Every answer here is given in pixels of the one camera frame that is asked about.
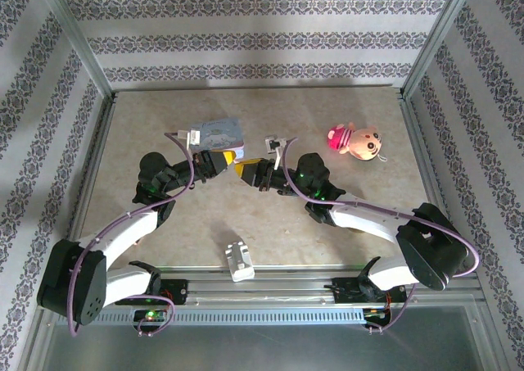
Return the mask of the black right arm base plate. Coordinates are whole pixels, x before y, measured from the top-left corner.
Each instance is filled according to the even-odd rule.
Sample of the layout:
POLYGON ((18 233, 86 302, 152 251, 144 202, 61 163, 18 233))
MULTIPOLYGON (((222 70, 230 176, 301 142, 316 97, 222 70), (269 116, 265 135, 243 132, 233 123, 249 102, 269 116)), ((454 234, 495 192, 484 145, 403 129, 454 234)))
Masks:
POLYGON ((336 304, 382 304, 387 299, 403 303, 407 300, 406 291, 398 287, 384 291, 367 278, 333 278, 332 283, 324 287, 332 292, 336 304))

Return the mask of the aluminium side rail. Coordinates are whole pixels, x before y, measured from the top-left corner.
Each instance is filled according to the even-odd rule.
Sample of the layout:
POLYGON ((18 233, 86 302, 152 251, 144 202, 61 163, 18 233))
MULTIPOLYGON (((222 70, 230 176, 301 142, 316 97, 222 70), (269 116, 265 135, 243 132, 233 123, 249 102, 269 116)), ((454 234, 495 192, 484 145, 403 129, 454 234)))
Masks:
POLYGON ((416 114, 410 100, 404 94, 402 88, 398 88, 397 99, 399 101, 404 123, 409 135, 409 141, 411 142, 413 154, 415 156, 415 161, 417 162, 427 199, 430 203, 437 206, 446 218, 449 218, 449 211, 445 199, 441 195, 438 178, 435 175, 434 167, 431 164, 431 157, 428 153, 416 114))
POLYGON ((111 119, 117 93, 112 93, 102 101, 96 126, 93 130, 88 154, 84 162, 82 181, 79 185, 77 202, 73 209, 68 230, 68 239, 75 240, 82 233, 89 202, 93 193, 97 172, 102 159, 107 134, 111 126, 111 119))

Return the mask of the white plastic bracket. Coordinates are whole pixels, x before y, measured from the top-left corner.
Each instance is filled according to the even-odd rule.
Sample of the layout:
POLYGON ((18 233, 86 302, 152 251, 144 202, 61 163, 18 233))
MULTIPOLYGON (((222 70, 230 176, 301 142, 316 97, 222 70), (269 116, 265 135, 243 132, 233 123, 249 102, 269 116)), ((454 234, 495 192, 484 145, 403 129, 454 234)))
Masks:
POLYGON ((228 244, 224 253, 231 278, 235 283, 251 280, 255 277, 251 254, 243 241, 228 244))

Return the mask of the aluminium frame post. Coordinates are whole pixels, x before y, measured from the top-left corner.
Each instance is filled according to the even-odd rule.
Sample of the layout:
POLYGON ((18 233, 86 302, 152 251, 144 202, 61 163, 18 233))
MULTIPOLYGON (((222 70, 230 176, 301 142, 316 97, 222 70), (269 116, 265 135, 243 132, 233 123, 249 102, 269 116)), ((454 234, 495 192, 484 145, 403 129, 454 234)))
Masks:
POLYGON ((58 20, 61 28, 69 39, 73 49, 77 52, 79 59, 84 64, 90 78, 104 97, 113 96, 111 87, 104 71, 97 60, 94 51, 88 44, 78 21, 75 19, 66 0, 45 0, 50 10, 58 20))
POLYGON ((431 27, 421 52, 418 54, 407 79, 400 88, 400 98, 402 100, 406 100, 413 94, 465 2, 466 0, 445 0, 441 13, 431 27))

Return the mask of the circuit board with green light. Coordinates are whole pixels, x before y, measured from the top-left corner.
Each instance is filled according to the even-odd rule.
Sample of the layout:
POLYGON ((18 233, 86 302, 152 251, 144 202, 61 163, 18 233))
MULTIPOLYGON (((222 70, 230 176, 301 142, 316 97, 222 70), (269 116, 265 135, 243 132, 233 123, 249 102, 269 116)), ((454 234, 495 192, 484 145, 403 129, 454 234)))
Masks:
POLYGON ((168 319, 166 310, 135 310, 133 314, 133 321, 138 323, 140 321, 150 323, 164 323, 168 319))

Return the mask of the pink and tan plush toy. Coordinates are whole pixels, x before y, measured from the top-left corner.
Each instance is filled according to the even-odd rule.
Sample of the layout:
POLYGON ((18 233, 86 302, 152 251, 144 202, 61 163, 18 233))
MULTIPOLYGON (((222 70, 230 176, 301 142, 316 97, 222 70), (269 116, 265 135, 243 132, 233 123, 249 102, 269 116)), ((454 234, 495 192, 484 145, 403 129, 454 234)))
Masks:
POLYGON ((358 129, 350 122, 331 127, 327 144, 340 155, 349 154, 360 161, 371 161, 380 158, 382 136, 374 127, 358 129))

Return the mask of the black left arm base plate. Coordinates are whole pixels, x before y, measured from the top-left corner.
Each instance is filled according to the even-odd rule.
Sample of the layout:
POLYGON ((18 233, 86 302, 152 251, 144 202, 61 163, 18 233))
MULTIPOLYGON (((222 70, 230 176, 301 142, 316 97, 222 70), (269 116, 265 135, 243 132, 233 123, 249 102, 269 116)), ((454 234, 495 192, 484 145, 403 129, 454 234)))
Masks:
MULTIPOLYGON (((184 305, 187 300, 188 281, 185 279, 162 279, 159 296, 169 298, 175 305, 184 305)), ((152 299, 123 299, 117 301, 116 305, 167 305, 166 301, 152 299)))

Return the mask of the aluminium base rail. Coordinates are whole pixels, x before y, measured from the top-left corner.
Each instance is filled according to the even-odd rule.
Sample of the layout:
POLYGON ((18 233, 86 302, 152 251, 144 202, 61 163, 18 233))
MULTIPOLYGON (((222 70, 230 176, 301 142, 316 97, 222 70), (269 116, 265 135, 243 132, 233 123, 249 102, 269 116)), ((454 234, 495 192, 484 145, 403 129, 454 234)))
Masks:
POLYGON ((163 267, 163 279, 188 281, 187 306, 203 308, 374 308, 386 303, 336 304, 325 285, 333 278, 357 277, 359 267, 343 265, 261 265, 255 277, 235 283, 225 267, 163 267))

